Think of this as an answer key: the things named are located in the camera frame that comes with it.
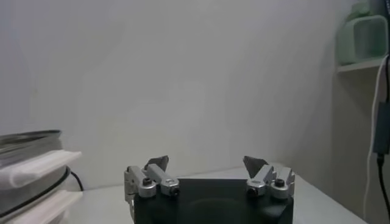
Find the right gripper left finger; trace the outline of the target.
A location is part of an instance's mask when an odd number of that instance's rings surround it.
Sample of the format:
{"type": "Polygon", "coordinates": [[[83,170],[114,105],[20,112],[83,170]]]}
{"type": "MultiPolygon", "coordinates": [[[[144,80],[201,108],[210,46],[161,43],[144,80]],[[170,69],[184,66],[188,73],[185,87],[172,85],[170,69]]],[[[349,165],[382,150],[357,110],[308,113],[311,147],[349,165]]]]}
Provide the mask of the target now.
{"type": "Polygon", "coordinates": [[[151,158],[143,168],[128,166],[124,171],[125,201],[131,203],[136,195],[152,198],[157,195],[157,188],[165,196],[177,197],[180,194],[180,182],[166,173],[168,163],[169,156],[165,155],[151,158]]]}

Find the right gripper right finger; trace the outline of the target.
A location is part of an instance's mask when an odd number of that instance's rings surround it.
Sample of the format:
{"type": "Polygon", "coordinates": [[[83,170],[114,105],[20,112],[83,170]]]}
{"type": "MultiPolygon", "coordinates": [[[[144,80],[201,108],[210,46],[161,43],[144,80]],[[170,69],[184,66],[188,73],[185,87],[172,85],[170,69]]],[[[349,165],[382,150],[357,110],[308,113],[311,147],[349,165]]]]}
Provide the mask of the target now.
{"type": "Polygon", "coordinates": [[[248,197],[262,197],[270,193],[272,198],[286,200],[293,198],[295,191],[295,173],[289,167],[277,172],[274,166],[263,159],[245,156],[243,163],[249,174],[246,181],[248,197]]]}

